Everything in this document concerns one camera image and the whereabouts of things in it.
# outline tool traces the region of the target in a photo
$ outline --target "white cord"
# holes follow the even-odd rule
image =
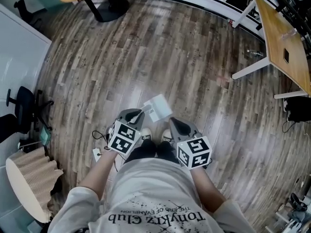
[[[305,183],[306,181],[306,177],[308,175],[308,169],[309,169],[309,159],[310,159],[310,153],[309,153],[309,146],[310,146],[310,136],[309,134],[305,133],[305,122],[303,123],[303,135],[307,135],[308,136],[308,164],[307,164],[307,171],[306,171],[306,176],[305,176],[305,179],[303,181],[303,183],[301,184],[301,187],[303,186],[303,184]]]

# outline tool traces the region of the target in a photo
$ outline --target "black and white marker cube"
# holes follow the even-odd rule
[[[177,157],[188,169],[209,163],[212,147],[206,136],[177,143]]]
[[[115,121],[109,133],[108,147],[116,152],[128,155],[140,136],[139,131]]]

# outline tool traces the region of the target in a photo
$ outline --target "office chair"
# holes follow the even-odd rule
[[[295,193],[291,194],[290,204],[296,211],[305,212],[308,209],[308,206],[301,202]]]
[[[14,133],[20,132],[23,134],[28,133],[31,128],[31,123],[34,123],[34,130],[39,131],[37,128],[38,119],[43,123],[43,125],[48,129],[52,130],[52,127],[49,127],[41,116],[41,112],[48,105],[53,105],[54,101],[48,101],[39,106],[39,95],[42,94],[41,90],[38,90],[37,96],[32,94],[30,90],[21,86],[18,90],[16,100],[11,98],[11,90],[8,90],[6,98],[6,106],[9,106],[9,103],[15,104],[15,115],[8,114],[0,117],[0,143],[3,142],[6,138],[11,136]]]

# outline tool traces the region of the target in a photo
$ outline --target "white round table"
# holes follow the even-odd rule
[[[26,211],[42,223],[49,222],[50,191],[63,174],[62,170],[57,169],[56,161],[50,161],[45,156],[43,147],[29,153],[19,151],[6,160],[6,172],[14,193]]]

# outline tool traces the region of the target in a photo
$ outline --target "shoe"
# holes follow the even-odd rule
[[[166,129],[162,133],[161,142],[164,142],[164,141],[168,141],[169,143],[173,142],[171,131],[169,129]]]
[[[143,128],[141,131],[141,139],[144,141],[146,139],[152,140],[152,133],[149,128]]]

